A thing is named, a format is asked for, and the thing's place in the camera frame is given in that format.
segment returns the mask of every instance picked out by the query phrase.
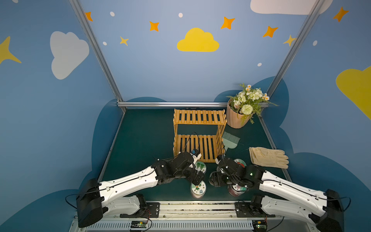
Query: painted cloud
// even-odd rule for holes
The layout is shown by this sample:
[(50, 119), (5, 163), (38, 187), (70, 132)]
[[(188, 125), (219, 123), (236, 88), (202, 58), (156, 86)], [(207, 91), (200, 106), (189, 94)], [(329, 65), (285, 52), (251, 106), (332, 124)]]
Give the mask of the painted cloud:
[(53, 32), (50, 49), (54, 56), (52, 72), (59, 79), (65, 79), (89, 54), (89, 45), (74, 33)]
[[(259, 14), (309, 14), (316, 0), (251, 0), (250, 8)], [(331, 5), (325, 0), (321, 14)]]

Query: artificial flower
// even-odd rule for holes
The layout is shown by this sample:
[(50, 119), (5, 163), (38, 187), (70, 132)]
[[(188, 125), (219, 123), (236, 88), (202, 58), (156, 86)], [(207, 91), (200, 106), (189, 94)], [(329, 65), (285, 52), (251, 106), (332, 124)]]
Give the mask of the artificial flower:
[(249, 104), (243, 105), (240, 112), (249, 115), (253, 112), (253, 107)]

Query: beige work glove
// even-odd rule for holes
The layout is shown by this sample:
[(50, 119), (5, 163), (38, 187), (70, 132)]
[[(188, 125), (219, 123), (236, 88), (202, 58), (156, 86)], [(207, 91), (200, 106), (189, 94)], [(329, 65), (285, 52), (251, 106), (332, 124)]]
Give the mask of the beige work glove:
[(287, 169), (289, 161), (285, 151), (264, 147), (250, 147), (250, 158), (253, 164), (263, 167), (279, 167)]

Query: bamboo shelf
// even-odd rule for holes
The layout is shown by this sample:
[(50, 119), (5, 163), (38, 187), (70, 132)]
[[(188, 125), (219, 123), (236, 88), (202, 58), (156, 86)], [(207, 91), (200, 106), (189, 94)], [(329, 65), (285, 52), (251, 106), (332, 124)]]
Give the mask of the bamboo shelf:
[[(218, 155), (224, 154), (222, 144), (222, 135), (227, 124), (225, 110), (177, 110), (174, 109), (174, 157), (178, 156), (180, 151), (184, 150), (188, 138), (189, 142), (185, 151), (190, 152), (194, 148), (199, 148), (201, 153), (200, 161), (204, 163), (215, 163)], [(200, 144), (198, 144), (197, 135), (179, 135), (178, 125), (217, 125), (218, 129), (215, 135), (199, 135)]]

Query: pink flower pot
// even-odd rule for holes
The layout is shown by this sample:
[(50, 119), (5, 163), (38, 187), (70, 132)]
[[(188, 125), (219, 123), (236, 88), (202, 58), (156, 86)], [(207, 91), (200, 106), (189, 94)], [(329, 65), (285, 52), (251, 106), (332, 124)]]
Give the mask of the pink flower pot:
[(228, 106), (227, 106), (227, 124), (230, 127), (235, 128), (235, 129), (239, 129), (239, 128), (243, 127), (244, 125), (246, 125), (246, 123), (253, 116), (253, 114), (249, 114), (247, 116), (247, 119), (244, 122), (242, 122), (243, 115), (244, 114), (238, 114), (238, 113), (234, 112), (231, 109), (231, 107), (229, 106), (229, 102), (228, 102)]

